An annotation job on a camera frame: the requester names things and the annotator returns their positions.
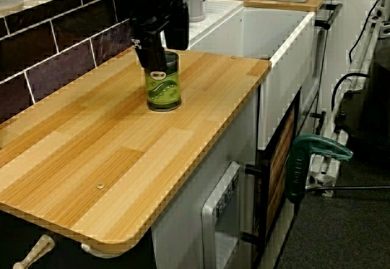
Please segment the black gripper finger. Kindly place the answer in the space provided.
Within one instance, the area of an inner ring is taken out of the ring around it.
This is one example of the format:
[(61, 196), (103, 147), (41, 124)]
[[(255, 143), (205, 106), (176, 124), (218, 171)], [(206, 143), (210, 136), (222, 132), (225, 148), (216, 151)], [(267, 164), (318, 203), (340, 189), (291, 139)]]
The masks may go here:
[(187, 49), (190, 40), (190, 18), (188, 6), (185, 3), (173, 8), (164, 33), (168, 49), (180, 51)]
[(156, 33), (143, 33), (132, 38), (138, 59), (144, 69), (165, 69), (165, 50), (161, 45), (161, 37)]

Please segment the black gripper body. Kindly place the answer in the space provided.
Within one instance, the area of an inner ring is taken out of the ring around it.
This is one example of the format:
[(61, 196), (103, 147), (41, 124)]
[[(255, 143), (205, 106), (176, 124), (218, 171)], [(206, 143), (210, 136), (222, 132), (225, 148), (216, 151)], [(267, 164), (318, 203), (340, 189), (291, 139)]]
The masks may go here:
[(156, 33), (164, 31), (173, 8), (185, 0), (129, 0), (130, 24), (135, 26), (133, 35), (142, 31)]

